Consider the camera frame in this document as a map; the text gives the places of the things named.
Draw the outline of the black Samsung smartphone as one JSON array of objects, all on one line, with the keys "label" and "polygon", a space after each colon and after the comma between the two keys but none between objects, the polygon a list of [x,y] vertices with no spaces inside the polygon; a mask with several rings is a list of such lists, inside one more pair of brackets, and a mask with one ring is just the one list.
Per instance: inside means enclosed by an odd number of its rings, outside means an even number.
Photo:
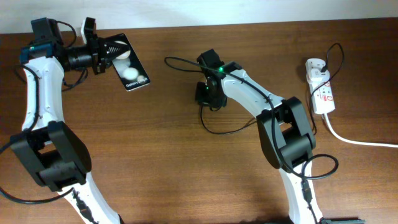
[{"label": "black Samsung smartphone", "polygon": [[119,75],[120,81],[126,91],[144,87],[150,83],[150,78],[141,64],[137,54],[125,34],[108,37],[107,40],[129,47],[129,50],[116,57],[112,63]]}]

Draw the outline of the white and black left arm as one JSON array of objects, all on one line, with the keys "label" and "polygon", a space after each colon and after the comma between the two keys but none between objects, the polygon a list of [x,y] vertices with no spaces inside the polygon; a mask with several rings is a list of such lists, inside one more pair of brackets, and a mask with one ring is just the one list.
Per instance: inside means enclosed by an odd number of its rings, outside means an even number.
[{"label": "white and black left arm", "polygon": [[65,124],[62,91],[65,72],[103,73],[112,60],[129,50],[96,35],[96,21],[83,21],[82,46],[64,45],[55,19],[31,22],[35,39],[19,57],[27,82],[27,111],[21,133],[10,147],[36,184],[65,198],[85,223],[122,223],[106,202],[91,174],[91,157],[85,144]]}]

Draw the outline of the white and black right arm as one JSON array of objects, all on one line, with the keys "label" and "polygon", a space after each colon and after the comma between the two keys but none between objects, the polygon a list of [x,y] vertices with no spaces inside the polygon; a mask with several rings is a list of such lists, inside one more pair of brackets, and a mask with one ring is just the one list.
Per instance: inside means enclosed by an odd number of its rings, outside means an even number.
[{"label": "white and black right arm", "polygon": [[321,223],[311,175],[316,143],[301,101],[272,94],[236,62],[222,62],[213,49],[200,54],[197,63],[206,78],[197,85],[198,104],[217,111],[232,99],[252,114],[262,152],[282,177],[290,221]]}]

